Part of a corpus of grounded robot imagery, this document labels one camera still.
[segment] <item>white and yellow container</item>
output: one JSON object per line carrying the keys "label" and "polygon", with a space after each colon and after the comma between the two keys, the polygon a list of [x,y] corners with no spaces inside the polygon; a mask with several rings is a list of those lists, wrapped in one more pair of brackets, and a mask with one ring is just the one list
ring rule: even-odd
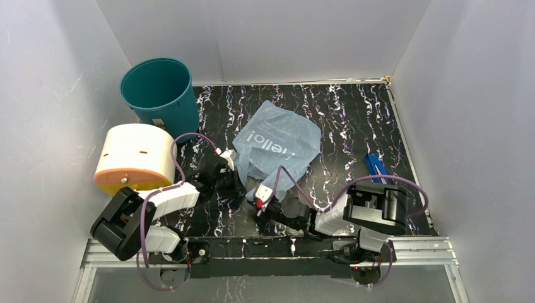
{"label": "white and yellow container", "polygon": [[110,195],[125,186],[137,191],[169,186],[175,179],[172,145],[173,138],[156,126],[116,126],[106,135],[95,183]]}

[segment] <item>trash can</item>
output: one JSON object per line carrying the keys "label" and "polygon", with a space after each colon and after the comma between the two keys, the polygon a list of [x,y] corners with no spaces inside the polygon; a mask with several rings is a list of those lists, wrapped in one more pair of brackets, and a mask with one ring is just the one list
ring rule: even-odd
{"label": "trash can", "polygon": [[[173,138],[199,128],[199,110],[191,73],[175,59],[151,59],[131,68],[121,81],[121,96],[141,122],[166,130]],[[179,143],[194,136],[185,137]]]}

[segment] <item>white wall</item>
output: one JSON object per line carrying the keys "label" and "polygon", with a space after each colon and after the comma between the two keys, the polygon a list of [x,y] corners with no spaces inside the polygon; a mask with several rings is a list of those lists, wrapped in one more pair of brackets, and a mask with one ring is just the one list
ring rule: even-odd
{"label": "white wall", "polygon": [[71,302],[130,64],[93,0],[0,2],[0,302]]}
{"label": "white wall", "polygon": [[133,64],[175,57],[195,83],[381,78],[430,0],[97,0]]}
{"label": "white wall", "polygon": [[434,0],[392,78],[471,302],[533,302],[535,3]]}

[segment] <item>white sticker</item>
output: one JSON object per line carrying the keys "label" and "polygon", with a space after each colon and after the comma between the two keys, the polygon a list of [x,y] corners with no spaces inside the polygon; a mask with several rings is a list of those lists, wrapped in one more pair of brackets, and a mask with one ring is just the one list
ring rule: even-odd
{"label": "white sticker", "polygon": [[165,129],[165,124],[161,119],[152,119],[152,122],[161,129]]}

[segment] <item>metal frame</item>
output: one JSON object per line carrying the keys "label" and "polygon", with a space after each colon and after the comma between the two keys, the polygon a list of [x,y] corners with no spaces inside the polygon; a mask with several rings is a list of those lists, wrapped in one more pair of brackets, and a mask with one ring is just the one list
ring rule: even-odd
{"label": "metal frame", "polygon": [[[353,84],[353,83],[381,83],[385,84],[389,96],[389,101],[394,111],[396,120],[399,121],[399,114],[397,112],[396,102],[392,96],[392,92],[388,82],[384,78],[382,79],[336,79],[326,81],[310,81],[310,82],[296,82],[296,83],[259,83],[259,84],[239,84],[239,83],[218,83],[215,85],[314,85],[314,84]],[[135,123],[139,123],[139,118],[136,116]],[[401,123],[398,122],[398,129],[401,135],[401,139],[406,149],[409,164],[414,175],[415,182],[420,185],[416,171],[414,169],[414,163],[409,152],[407,140],[403,133]],[[433,223],[426,210],[426,216],[428,223],[432,227]],[[403,236],[393,237],[392,243],[394,244],[394,250],[396,251],[397,261],[393,266],[424,266],[424,265],[443,265],[450,287],[455,298],[456,303],[468,303],[468,296],[464,289],[464,285],[459,273],[459,263],[457,257],[449,240],[449,237],[425,237],[425,236]],[[370,266],[371,263],[360,263],[360,266]],[[185,268],[184,264],[156,264],[152,267],[160,268]],[[76,288],[74,296],[74,303],[87,303],[93,287],[93,281],[98,268],[105,267],[121,267],[121,268],[135,268],[136,259],[132,258],[127,261],[119,261],[111,252],[103,247],[99,242],[95,240],[89,240],[84,257],[81,264],[81,275]]]}

